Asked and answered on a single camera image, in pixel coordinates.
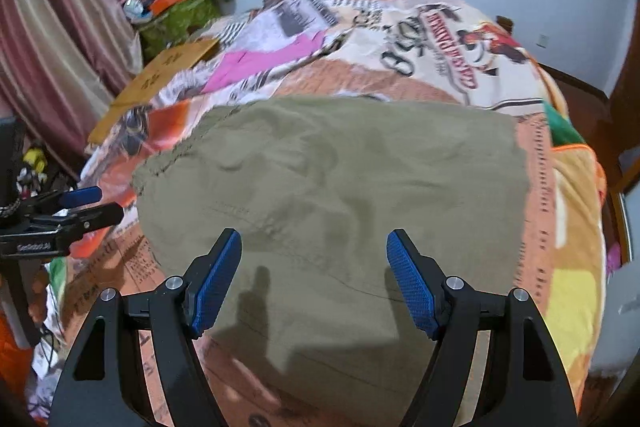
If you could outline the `olive green pants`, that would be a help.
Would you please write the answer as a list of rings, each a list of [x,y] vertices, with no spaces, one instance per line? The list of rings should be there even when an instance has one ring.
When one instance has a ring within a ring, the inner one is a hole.
[[[225,228],[242,259],[212,337],[272,387],[395,426],[433,346],[385,252],[405,230],[449,275],[513,283],[529,181],[516,122],[444,103],[270,98],[215,107],[132,177],[167,274]]]

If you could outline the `yellow orange fleece blanket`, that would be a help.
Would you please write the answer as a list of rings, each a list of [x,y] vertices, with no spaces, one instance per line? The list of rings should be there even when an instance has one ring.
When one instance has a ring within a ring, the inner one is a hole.
[[[555,229],[553,268],[544,321],[558,348],[575,404],[582,404],[601,332],[606,279],[602,207],[606,176],[596,152],[570,122],[555,80],[538,69],[551,133]]]

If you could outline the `white plastic storage cabinet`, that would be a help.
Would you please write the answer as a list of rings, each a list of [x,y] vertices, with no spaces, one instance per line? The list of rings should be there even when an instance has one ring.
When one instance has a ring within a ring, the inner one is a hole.
[[[603,321],[590,372],[626,372],[639,350],[639,260],[625,263],[606,283]]]

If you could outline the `cardboard piece on bed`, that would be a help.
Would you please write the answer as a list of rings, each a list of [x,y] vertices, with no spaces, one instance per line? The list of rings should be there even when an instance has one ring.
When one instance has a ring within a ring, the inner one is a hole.
[[[204,39],[173,46],[157,54],[115,98],[106,114],[89,133],[88,144],[101,145],[114,124],[130,108],[148,104],[178,72],[209,60],[217,53],[218,48],[217,39]]]

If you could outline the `striped pink beige curtain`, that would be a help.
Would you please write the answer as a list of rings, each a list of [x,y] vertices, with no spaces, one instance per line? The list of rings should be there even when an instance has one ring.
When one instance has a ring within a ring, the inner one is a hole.
[[[67,169],[141,69],[120,0],[1,0],[1,100]]]

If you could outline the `pink slipper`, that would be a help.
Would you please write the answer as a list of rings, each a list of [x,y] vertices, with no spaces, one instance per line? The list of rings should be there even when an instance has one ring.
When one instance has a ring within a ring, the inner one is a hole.
[[[606,253],[606,276],[610,277],[614,272],[620,269],[622,265],[622,253],[620,252],[620,243],[615,242]]]

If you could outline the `green patterned storage basket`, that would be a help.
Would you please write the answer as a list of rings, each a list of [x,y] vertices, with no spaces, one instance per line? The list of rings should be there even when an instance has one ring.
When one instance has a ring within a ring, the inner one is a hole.
[[[145,63],[172,46],[180,46],[211,20],[221,17],[216,0],[182,0],[138,28]]]

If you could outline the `newspaper print bed cover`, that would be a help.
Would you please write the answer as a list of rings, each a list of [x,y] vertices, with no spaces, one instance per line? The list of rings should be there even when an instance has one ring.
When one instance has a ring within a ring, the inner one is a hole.
[[[512,117],[529,181],[512,286],[525,287],[544,306],[548,291],[537,277],[551,261],[555,203],[538,69],[519,44],[463,0],[266,0],[207,66],[205,86],[182,91],[170,105],[131,109],[91,158],[85,181],[124,205],[126,215],[115,230],[77,247],[62,306],[66,339],[76,337],[103,287],[145,290],[170,275],[141,228],[132,185],[137,168],[188,139],[211,109],[270,98],[444,103]],[[212,329],[203,347],[206,374],[231,415],[245,409],[250,384],[261,384],[277,407],[300,403],[316,415],[346,417],[263,383],[216,343]]]

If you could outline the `white wall socket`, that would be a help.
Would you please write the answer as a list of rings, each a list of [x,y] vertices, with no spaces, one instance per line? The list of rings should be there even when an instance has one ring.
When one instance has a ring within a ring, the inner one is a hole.
[[[545,49],[548,46],[548,42],[549,37],[547,35],[540,34],[537,38],[536,45]]]

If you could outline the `wooden bed post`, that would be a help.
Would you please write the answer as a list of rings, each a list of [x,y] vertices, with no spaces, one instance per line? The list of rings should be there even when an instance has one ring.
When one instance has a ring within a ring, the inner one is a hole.
[[[497,24],[504,29],[509,35],[512,34],[513,32],[513,27],[514,27],[514,23],[513,20],[511,20],[509,17],[505,17],[502,15],[497,15],[496,16],[496,22]]]

